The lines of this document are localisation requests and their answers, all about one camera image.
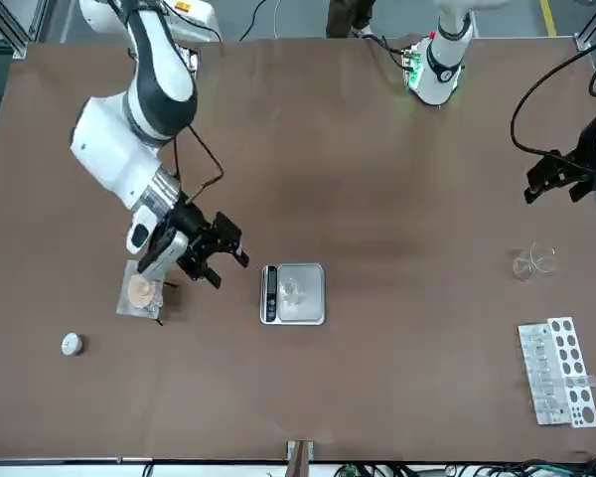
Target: clear plastic container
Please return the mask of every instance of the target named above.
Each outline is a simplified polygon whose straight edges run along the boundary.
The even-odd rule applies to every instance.
[[[551,246],[534,242],[513,260],[513,272],[519,280],[526,281],[535,275],[549,276],[558,271],[558,256]]]

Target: metal frame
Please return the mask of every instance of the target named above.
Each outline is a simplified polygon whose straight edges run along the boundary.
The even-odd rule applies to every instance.
[[[591,46],[591,39],[596,33],[596,11],[589,19],[589,21],[585,24],[583,29],[574,35],[576,39],[576,47],[578,48],[579,52],[587,50]]]
[[[14,58],[24,59],[27,55],[27,45],[38,40],[48,5],[49,0],[39,0],[31,26],[27,30],[0,0],[0,35],[5,45],[13,50]]]

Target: white robotic arm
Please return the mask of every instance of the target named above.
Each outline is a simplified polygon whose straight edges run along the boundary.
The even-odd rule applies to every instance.
[[[406,83],[427,104],[440,105],[457,87],[464,55],[473,38],[474,10],[499,8],[510,0],[435,0],[439,8],[437,33],[411,48],[412,72]]]
[[[194,79],[157,0],[110,0],[110,7],[135,47],[134,78],[127,91],[86,102],[71,151],[132,212],[128,250],[136,253],[149,243],[139,272],[158,278],[178,263],[192,279],[206,278],[219,287],[221,278],[207,259],[223,251],[247,266],[240,229],[221,213],[208,223],[157,158],[159,149],[194,119]]]
[[[168,30],[176,41],[209,42],[221,38],[212,5],[203,0],[160,0]],[[79,0],[84,20],[97,33],[125,35],[126,29],[107,0]]]

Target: tabletop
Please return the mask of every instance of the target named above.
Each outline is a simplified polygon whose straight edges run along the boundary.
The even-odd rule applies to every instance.
[[[202,46],[194,125],[223,162],[197,201],[244,233],[248,269],[180,283],[165,326],[115,314],[130,214],[69,150],[91,95],[127,88],[113,46],[34,45],[0,110],[0,457],[584,459],[596,428],[538,426],[517,326],[572,316],[596,374],[596,206],[552,191],[524,203],[538,158],[515,149],[523,93],[571,39],[476,40],[441,108],[361,40]],[[529,145],[567,151],[596,114],[589,61],[530,99]],[[215,173],[183,132],[182,182]],[[161,159],[172,167],[172,149]],[[560,271],[520,282],[539,241]],[[263,326],[260,270],[319,262],[320,327]],[[86,338],[65,357],[67,332]]]

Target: robotic arm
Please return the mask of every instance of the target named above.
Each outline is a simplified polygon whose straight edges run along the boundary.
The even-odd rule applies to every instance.
[[[570,184],[572,202],[596,191],[596,117],[583,129],[574,150],[564,156],[556,150],[544,155],[527,172],[527,182],[523,194],[528,204],[544,192]]]
[[[222,213],[207,222],[157,158],[159,149],[194,119],[195,82],[175,48],[158,0],[108,3],[137,54],[134,78],[127,91],[86,102],[71,151],[132,213],[126,247],[137,253],[148,243],[138,272],[160,278],[177,263],[193,280],[206,278],[219,288],[221,278],[207,259],[226,252],[247,266],[241,231]]]
[[[457,87],[464,55],[473,38],[472,11],[499,8],[510,0],[435,0],[439,8],[437,33],[413,45],[414,60],[406,83],[426,104],[438,106]]]

